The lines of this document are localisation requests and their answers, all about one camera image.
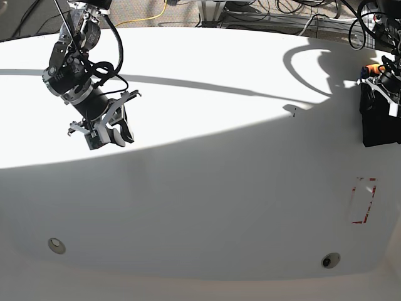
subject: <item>yellow cable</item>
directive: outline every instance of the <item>yellow cable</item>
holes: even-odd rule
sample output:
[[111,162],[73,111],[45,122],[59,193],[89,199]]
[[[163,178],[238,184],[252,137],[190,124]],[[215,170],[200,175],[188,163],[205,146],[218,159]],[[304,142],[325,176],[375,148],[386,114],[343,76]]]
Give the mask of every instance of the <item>yellow cable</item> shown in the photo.
[[158,17],[160,17],[161,15],[164,14],[166,7],[167,7],[167,0],[165,0],[163,11],[160,14],[158,14],[157,16],[153,16],[153,17],[149,17],[149,18],[143,18],[143,19],[136,19],[136,20],[131,20],[131,21],[124,21],[124,22],[118,23],[115,27],[120,26],[120,25],[125,24],[125,23],[132,23],[132,22],[156,19],[156,18],[158,18]]

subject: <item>white table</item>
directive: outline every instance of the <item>white table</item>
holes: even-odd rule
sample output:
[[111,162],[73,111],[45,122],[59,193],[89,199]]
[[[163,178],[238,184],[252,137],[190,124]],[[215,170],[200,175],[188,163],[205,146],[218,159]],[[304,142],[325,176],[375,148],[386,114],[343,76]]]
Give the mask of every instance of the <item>white table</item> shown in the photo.
[[[398,300],[388,266],[293,280],[375,271],[384,258],[399,216],[400,146],[364,148],[355,86],[361,66],[382,53],[226,29],[120,33],[121,74],[143,95],[127,104],[136,141],[124,149],[89,151],[82,135],[67,136],[79,114],[39,76],[56,36],[0,44],[4,298],[91,300],[93,290],[96,300],[228,300],[229,290],[249,300],[255,285],[263,300],[291,299],[291,289],[311,300],[307,287],[317,285],[316,298],[339,300],[342,289],[350,300],[376,300],[371,290]],[[227,51],[202,49],[206,39]],[[102,31],[91,60],[117,56]],[[365,224],[349,220],[357,177],[377,178]],[[51,237],[64,255],[49,250]],[[331,252],[341,262],[323,269]]]

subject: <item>wire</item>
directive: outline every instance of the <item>wire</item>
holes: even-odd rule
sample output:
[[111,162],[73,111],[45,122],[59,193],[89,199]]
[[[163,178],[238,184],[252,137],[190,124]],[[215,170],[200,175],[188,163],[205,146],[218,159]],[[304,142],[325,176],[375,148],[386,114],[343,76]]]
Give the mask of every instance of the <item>wire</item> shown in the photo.
[[[375,2],[375,0],[363,0],[359,6],[358,6],[358,15],[360,16],[362,13],[362,9],[369,3]],[[361,23],[361,27],[363,27],[362,29],[364,29],[365,32],[367,32],[373,39],[379,41],[380,44],[382,44],[384,47],[389,47],[389,48],[394,48],[394,45],[391,45],[390,43],[384,42],[383,40],[380,39],[380,37],[378,37],[373,31],[371,31],[365,24],[365,22],[363,22],[363,19],[360,18],[360,23]]]
[[195,27],[199,27],[199,25],[201,24],[201,22],[202,22],[201,14],[199,14],[199,22],[198,22],[198,24],[195,25]]
[[232,14],[230,14],[228,11],[226,11],[226,13],[230,16],[230,17],[232,17],[232,18],[234,18],[234,19],[237,19],[237,20],[240,20],[240,21],[245,21],[245,22],[258,22],[258,21],[262,21],[263,19],[265,19],[266,17],[268,17],[269,16],[269,13],[270,13],[270,3],[269,3],[269,0],[266,0],[266,2],[267,2],[267,4],[268,4],[268,11],[267,11],[267,13],[262,17],[262,18],[260,18],[260,19],[256,19],[256,20],[244,20],[244,19],[241,19],[241,18],[237,18],[237,17],[235,17],[235,16],[233,16]]
[[96,65],[96,67],[95,67],[96,69],[97,69],[97,68],[100,68],[100,69],[102,69],[102,70],[105,70],[107,73],[110,72],[113,76],[115,76],[115,77],[119,78],[120,80],[122,80],[122,81],[125,83],[125,85],[126,85],[126,87],[123,88],[123,89],[119,89],[119,90],[115,90],[115,91],[110,91],[110,92],[105,92],[105,93],[102,93],[102,94],[97,95],[96,97],[100,97],[100,96],[108,95],[108,94],[112,94],[112,93],[123,92],[123,91],[128,90],[129,84],[128,84],[128,82],[127,82],[123,77],[121,77],[120,75],[118,75],[118,74],[115,72],[115,70],[110,70],[110,69],[106,68],[105,66],[102,66],[102,63],[104,63],[103,65],[110,64],[110,63],[107,63],[107,62],[100,62],[100,63],[94,64],[92,61],[88,60],[87,58],[85,58],[85,57],[82,55],[82,53],[81,53],[81,51],[80,51],[80,48],[79,48],[78,45],[75,43],[75,40],[74,40],[74,37],[73,37],[73,35],[72,35],[72,30],[71,30],[71,28],[70,28],[70,25],[67,23],[66,19],[64,18],[63,13],[61,12],[61,8],[60,8],[60,5],[58,4],[58,1],[57,1],[57,0],[54,0],[54,2],[55,2],[55,4],[56,4],[57,10],[58,10],[60,16],[63,18],[63,22],[64,22],[64,24],[65,24],[65,26],[66,26],[66,28],[67,28],[67,30],[68,30],[68,33],[69,33],[70,36],[71,36],[71,39],[72,39],[72,41],[73,41],[73,44],[75,45],[76,51],[79,53],[80,58],[81,58],[82,62],[84,63],[84,65],[85,65],[87,68],[91,68],[92,66]]
[[255,2],[256,2],[256,0],[248,2],[246,4],[238,4],[235,1],[233,1],[232,3],[233,3],[233,5],[237,6],[238,8],[244,8],[245,6],[250,6],[250,5],[254,4]]
[[23,14],[23,17],[21,18],[17,28],[14,30],[13,34],[11,35],[11,37],[15,37],[17,32],[19,32],[19,34],[21,34],[21,28],[23,26],[23,24],[25,23],[25,21],[29,18],[29,16],[31,15],[31,13],[34,11],[34,9],[36,7],[38,7],[38,4],[40,3],[41,0],[35,0],[31,6],[25,11],[25,13]]
[[45,26],[45,24],[46,24],[48,21],[50,21],[50,20],[52,20],[52,19],[54,19],[54,18],[57,18],[57,17],[60,17],[60,14],[56,14],[56,15],[54,15],[53,17],[50,17],[49,19],[47,19],[47,20],[42,24],[42,26],[39,27],[39,29],[38,29],[38,31],[35,33],[35,35],[39,34],[40,30],[43,28],[43,26]]
[[293,14],[293,13],[296,13],[297,11],[299,11],[302,7],[303,7],[303,4],[301,4],[301,3],[298,3],[298,7],[297,8],[295,8],[295,9],[293,9],[293,10],[290,10],[287,6],[285,6],[283,3],[281,3],[281,5],[283,5],[288,11],[283,11],[281,8],[280,8],[280,0],[276,0],[276,8],[277,8],[277,10],[280,12],[280,13],[282,13],[282,14]]
[[361,18],[360,14],[358,14],[358,13],[354,10],[354,8],[353,8],[346,0],[340,0],[340,1],[351,11],[351,13],[354,14],[355,17],[357,17],[357,20],[356,20],[356,21],[358,21],[358,22],[360,23],[360,25],[361,25],[362,35],[363,35],[363,41],[362,41],[362,44],[361,44],[359,47],[354,47],[354,46],[352,45],[352,42],[351,42],[351,31],[348,32],[348,43],[350,44],[350,46],[352,47],[352,49],[354,49],[354,50],[361,50],[361,49],[363,49],[363,47],[365,47],[365,43],[366,43],[366,28],[367,28],[367,27],[366,27],[365,23],[363,22],[363,19]]
[[325,0],[313,0],[313,1],[307,1],[307,0],[293,0],[296,3],[300,3],[305,6],[309,6],[311,8],[317,8],[318,6],[322,5]]
[[[379,11],[370,11],[369,13],[365,13],[365,14],[363,14],[363,15],[361,15],[361,17],[365,17],[365,16],[368,16],[369,14],[382,14],[382,15],[386,15],[386,16],[388,16],[388,14],[386,14],[386,13],[381,13],[381,12],[379,12]],[[351,26],[350,26],[350,30],[348,31],[348,40],[350,41],[350,39],[351,39],[351,35],[352,35],[352,29],[353,29],[353,27],[355,26],[355,24],[357,23],[357,21],[358,20],[355,20],[352,24],[351,24]],[[386,43],[386,42],[384,42],[382,39],[380,39],[380,38],[375,38],[375,40],[377,40],[379,43]]]
[[317,18],[318,16],[326,16],[325,14],[314,14],[309,20],[308,22],[306,22],[304,28],[302,29],[302,31],[298,34],[298,36],[302,36],[302,34],[304,34],[304,32],[308,29],[309,25],[312,23],[313,19]]
[[123,48],[123,42],[121,40],[121,37],[116,29],[116,27],[114,26],[113,22],[110,20],[110,18],[107,15],[104,15],[104,18],[108,24],[108,26],[110,27],[110,29],[113,31],[113,34],[117,40],[118,43],[118,65],[117,68],[115,69],[115,73],[117,74],[118,72],[120,72],[121,67],[123,66],[123,62],[124,62],[124,48]]
[[[297,31],[295,33],[286,33],[284,31],[280,31],[280,30],[276,30],[276,29],[257,29],[257,28],[251,28],[249,26],[246,25],[241,25],[241,24],[232,24],[226,27],[226,29],[229,29],[231,26],[238,26],[238,27],[242,27],[245,29],[249,29],[249,30],[253,30],[253,31],[262,31],[265,33],[281,33],[281,34],[298,34],[300,31]],[[264,24],[250,24],[250,26],[264,26]]]
[[167,1],[164,3],[164,8],[163,8],[162,12],[161,12],[160,14],[158,14],[157,16],[153,16],[153,17],[149,17],[149,18],[143,18],[143,19],[135,19],[135,20],[131,20],[131,21],[120,22],[120,23],[118,23],[115,27],[119,27],[120,25],[126,24],[126,23],[133,23],[133,22],[139,22],[139,21],[146,21],[146,20],[156,19],[156,18],[158,18],[158,17],[160,17],[161,15],[164,14],[166,7],[167,7]]
[[315,38],[318,38],[318,32],[319,32],[319,17],[316,17],[316,34],[315,34]]

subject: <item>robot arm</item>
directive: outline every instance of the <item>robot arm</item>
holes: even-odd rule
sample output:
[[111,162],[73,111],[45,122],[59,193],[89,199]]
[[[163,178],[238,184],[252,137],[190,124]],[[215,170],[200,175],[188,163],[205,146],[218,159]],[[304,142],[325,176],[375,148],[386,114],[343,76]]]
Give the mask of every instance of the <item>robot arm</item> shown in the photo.
[[[116,69],[109,62],[92,63],[88,59],[89,51],[100,39],[99,17],[104,16],[113,27],[108,18],[111,2],[112,0],[68,1],[70,12],[61,27],[49,67],[43,72],[43,81],[49,91],[61,97],[65,104],[74,106],[83,117],[81,122],[70,124],[68,135],[76,131],[82,132],[90,149],[98,149],[108,143],[124,147],[126,142],[133,142],[124,104],[140,95],[137,90],[128,93],[123,89],[121,98],[115,100],[109,99],[107,93],[102,93],[99,89],[99,86],[112,77],[124,80],[117,74],[123,63],[123,50],[115,28],[112,29],[120,50],[120,61]],[[93,75],[100,80],[95,83],[91,79]],[[120,131],[109,128],[108,125],[119,125]]]

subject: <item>screw hole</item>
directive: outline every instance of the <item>screw hole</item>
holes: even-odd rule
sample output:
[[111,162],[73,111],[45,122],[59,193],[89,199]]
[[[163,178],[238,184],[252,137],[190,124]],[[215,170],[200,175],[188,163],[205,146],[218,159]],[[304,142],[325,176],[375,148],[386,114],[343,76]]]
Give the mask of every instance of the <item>screw hole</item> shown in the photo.
[[334,268],[340,262],[340,254],[338,253],[330,253],[326,255],[322,261],[321,265],[323,268]]
[[57,238],[50,238],[48,241],[48,245],[51,251],[55,252],[56,254],[64,254],[66,249],[65,245],[58,240]]

